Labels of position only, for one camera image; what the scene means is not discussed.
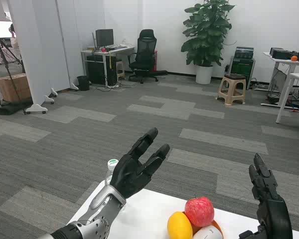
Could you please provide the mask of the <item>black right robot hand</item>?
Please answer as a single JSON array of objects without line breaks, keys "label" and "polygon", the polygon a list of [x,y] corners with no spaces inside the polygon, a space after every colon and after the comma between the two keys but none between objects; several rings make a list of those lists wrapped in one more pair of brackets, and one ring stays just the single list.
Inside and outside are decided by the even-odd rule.
[{"label": "black right robot hand", "polygon": [[252,193],[259,201],[257,218],[260,223],[257,232],[250,230],[239,234],[241,239],[292,239],[293,230],[285,200],[277,193],[277,181],[259,154],[249,166],[253,184]]}]

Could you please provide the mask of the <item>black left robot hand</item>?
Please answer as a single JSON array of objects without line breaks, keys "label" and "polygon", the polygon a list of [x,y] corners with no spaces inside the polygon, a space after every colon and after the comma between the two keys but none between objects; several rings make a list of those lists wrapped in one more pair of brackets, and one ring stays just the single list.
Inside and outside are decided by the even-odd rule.
[{"label": "black left robot hand", "polygon": [[116,165],[110,185],[125,199],[142,190],[166,159],[170,150],[168,144],[160,147],[145,163],[139,161],[157,135],[158,129],[151,128],[135,142],[130,151],[123,155]]}]

